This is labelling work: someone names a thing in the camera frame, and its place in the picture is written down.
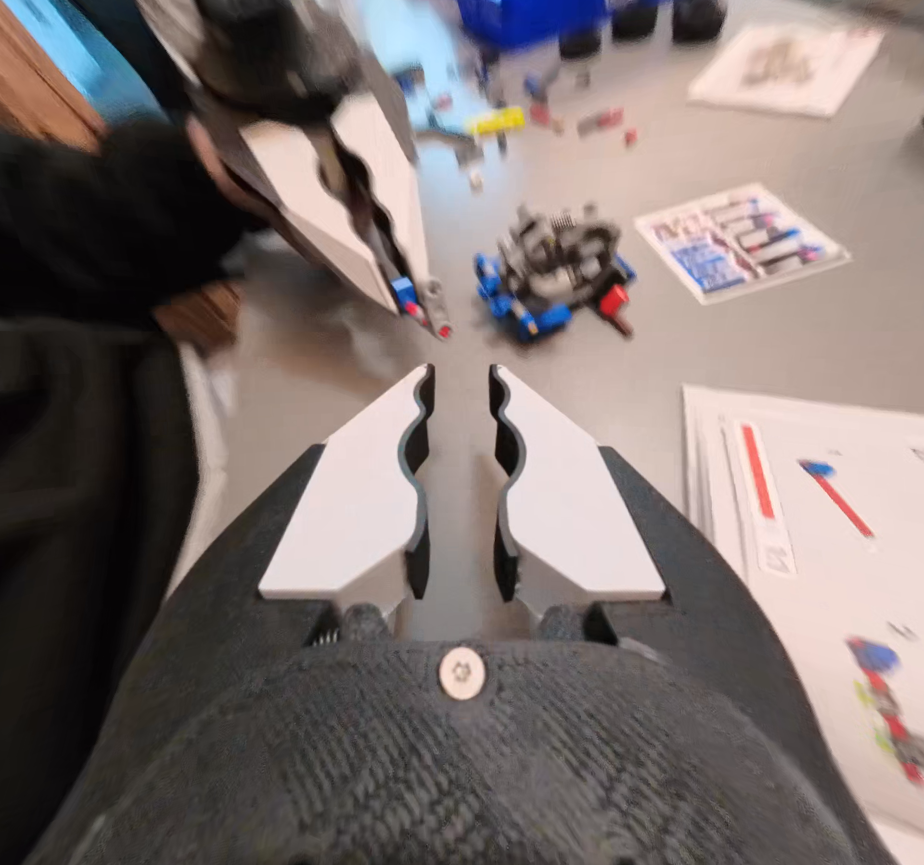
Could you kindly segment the lego sticker sheet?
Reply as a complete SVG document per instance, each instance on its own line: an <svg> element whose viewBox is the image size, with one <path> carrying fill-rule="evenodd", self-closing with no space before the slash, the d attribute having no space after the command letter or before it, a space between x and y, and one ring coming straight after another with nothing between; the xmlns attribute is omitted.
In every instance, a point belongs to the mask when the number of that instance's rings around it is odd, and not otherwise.
<svg viewBox="0 0 924 865"><path fill-rule="evenodd" d="M845 246L758 183L638 216L634 226L703 306L852 260Z"/></svg>

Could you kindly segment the clear plastic bag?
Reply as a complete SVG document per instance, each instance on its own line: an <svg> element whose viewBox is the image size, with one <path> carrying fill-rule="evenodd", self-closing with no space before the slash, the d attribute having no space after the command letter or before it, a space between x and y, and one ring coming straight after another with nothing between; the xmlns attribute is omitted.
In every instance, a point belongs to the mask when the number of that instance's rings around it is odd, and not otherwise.
<svg viewBox="0 0 924 865"><path fill-rule="evenodd" d="M356 0L364 40L398 78L410 118L462 128L479 107L464 69L473 51L449 0Z"/></svg>

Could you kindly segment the person's left forearm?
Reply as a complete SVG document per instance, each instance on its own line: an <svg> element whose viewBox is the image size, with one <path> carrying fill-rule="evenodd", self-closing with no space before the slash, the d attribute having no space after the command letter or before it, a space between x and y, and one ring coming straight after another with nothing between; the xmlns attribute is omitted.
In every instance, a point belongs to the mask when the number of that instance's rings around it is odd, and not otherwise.
<svg viewBox="0 0 924 865"><path fill-rule="evenodd" d="M117 124L96 152L2 132L3 319L144 325L259 228L177 124Z"/></svg>

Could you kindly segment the small red axle lego assembly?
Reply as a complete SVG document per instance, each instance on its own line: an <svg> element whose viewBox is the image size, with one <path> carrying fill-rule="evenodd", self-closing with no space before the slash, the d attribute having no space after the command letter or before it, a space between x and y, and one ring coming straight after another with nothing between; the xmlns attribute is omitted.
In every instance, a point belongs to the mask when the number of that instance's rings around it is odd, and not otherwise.
<svg viewBox="0 0 924 865"><path fill-rule="evenodd" d="M454 329L439 280L427 278L414 282L403 277L392 280L391 287L403 316L410 317L438 340L452 337Z"/></svg>

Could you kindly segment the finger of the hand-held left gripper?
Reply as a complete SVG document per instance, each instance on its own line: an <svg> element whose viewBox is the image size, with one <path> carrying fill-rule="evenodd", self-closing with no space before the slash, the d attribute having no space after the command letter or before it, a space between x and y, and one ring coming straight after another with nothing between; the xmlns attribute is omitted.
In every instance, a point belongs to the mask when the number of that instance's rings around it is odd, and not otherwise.
<svg viewBox="0 0 924 865"><path fill-rule="evenodd" d="M374 95L346 98L332 119L334 134L364 167L372 199L386 214L392 242L416 283L431 276L418 173Z"/></svg>
<svg viewBox="0 0 924 865"><path fill-rule="evenodd" d="M401 316L392 283L403 277L403 252L361 178L343 170L337 144L318 150L305 131L271 120L246 123L239 135L291 245Z"/></svg>

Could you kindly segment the lego instruction booklet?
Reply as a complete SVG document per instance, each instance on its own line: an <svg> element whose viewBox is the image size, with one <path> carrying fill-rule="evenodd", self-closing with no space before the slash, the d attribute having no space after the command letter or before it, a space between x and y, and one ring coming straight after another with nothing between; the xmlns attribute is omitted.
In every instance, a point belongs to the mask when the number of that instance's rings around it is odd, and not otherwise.
<svg viewBox="0 0 924 865"><path fill-rule="evenodd" d="M922 414L682 396L688 518L774 628L887 850L922 863Z"/></svg>

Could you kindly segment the white printed paper sheet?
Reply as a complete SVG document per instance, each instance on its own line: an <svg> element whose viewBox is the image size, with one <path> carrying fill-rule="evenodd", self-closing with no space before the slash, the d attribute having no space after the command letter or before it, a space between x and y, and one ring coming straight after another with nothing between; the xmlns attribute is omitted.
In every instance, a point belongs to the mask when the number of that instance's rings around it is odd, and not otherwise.
<svg viewBox="0 0 924 865"><path fill-rule="evenodd" d="M873 27L748 25L689 85L690 104L831 119L878 55Z"/></svg>

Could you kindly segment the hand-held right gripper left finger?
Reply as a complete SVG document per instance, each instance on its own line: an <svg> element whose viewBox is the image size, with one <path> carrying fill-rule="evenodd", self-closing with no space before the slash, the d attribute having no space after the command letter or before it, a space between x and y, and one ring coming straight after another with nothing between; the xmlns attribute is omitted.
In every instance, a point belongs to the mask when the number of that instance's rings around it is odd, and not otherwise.
<svg viewBox="0 0 924 865"><path fill-rule="evenodd" d="M372 605L395 621L430 575L425 491L435 368L414 368L308 453L313 470L263 573L272 601Z"/></svg>

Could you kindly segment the pile of loose lego pieces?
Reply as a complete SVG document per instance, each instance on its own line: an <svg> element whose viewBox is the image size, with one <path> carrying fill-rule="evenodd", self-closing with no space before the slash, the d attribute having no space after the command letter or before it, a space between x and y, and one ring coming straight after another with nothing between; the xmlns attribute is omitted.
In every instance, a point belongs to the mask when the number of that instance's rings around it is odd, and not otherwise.
<svg viewBox="0 0 924 865"><path fill-rule="evenodd" d="M528 126L556 136L566 134L569 123L552 111L551 103L552 88L563 76L565 67L566 62L560 61L541 72L527 74L523 80L526 104L522 107L508 103L505 98L496 63L482 58L462 66L490 106L462 123L446 120L446 115L454 108L455 97L448 91L431 95L426 88L422 64L407 64L393 72L392 78L405 97L427 97L422 119L412 122L415 143L439 144L451 150L457 166L468 170L471 189L478 191L482 188L482 175L477 167L483 160L484 141L495 141L498 152L505 156L510 135Z"/></svg>

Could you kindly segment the grey and blue lego model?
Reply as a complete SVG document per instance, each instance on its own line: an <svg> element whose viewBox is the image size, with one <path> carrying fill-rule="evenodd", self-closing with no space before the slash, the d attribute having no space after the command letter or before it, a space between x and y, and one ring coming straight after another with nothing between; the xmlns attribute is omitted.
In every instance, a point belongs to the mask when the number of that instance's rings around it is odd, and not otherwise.
<svg viewBox="0 0 924 865"><path fill-rule="evenodd" d="M594 204L579 216L534 213L523 204L495 253L473 257L479 297L522 344L563 330L581 310L630 340L626 313L637 273L619 253L622 236Z"/></svg>

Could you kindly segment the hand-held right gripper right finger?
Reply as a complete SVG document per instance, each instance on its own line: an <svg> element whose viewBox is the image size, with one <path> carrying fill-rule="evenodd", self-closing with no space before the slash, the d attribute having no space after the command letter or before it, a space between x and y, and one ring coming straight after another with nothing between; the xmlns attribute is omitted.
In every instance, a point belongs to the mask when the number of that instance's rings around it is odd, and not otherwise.
<svg viewBox="0 0 924 865"><path fill-rule="evenodd" d="M502 599L534 625L560 606L663 600L663 576L595 439L504 365L489 369L489 405L506 475L493 546Z"/></svg>

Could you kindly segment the white fleece garment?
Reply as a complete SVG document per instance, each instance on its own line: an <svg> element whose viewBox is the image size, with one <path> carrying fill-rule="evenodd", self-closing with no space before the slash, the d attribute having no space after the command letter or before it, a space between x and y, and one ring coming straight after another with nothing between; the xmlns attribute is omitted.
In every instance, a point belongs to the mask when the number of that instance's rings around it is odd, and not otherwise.
<svg viewBox="0 0 924 865"><path fill-rule="evenodd" d="M226 412L206 360L190 343L179 345L195 445L197 481L189 525L167 584L168 600L220 532L227 486Z"/></svg>

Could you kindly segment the person's black clothing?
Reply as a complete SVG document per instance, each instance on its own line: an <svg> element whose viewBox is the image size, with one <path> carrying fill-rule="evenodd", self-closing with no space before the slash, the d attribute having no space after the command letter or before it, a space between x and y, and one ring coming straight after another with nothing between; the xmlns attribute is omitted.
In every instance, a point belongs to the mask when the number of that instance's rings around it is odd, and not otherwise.
<svg viewBox="0 0 924 865"><path fill-rule="evenodd" d="M1 365L1 861L20 863L166 594L199 460L158 331L6 321Z"/></svg>

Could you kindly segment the person's left hand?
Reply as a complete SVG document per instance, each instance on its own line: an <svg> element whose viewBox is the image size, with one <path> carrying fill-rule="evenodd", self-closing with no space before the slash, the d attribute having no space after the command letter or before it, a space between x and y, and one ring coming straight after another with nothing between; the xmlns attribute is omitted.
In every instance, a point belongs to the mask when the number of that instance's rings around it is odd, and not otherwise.
<svg viewBox="0 0 924 865"><path fill-rule="evenodd" d="M210 134L201 121L191 114L188 115L186 120L186 132L193 151L198 156L201 165L213 181L216 189L228 202L239 209L258 214L260 204L255 203L252 200L253 195L232 178L230 170L225 166L225 162L219 155Z"/></svg>

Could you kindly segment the wooden furniture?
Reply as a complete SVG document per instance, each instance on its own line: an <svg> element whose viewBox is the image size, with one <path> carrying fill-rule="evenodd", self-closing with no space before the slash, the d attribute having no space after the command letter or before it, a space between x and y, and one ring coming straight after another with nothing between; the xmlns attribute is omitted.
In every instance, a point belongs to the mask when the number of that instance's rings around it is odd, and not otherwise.
<svg viewBox="0 0 924 865"><path fill-rule="evenodd" d="M106 125L11 12L1 5L1 128L96 152Z"/></svg>

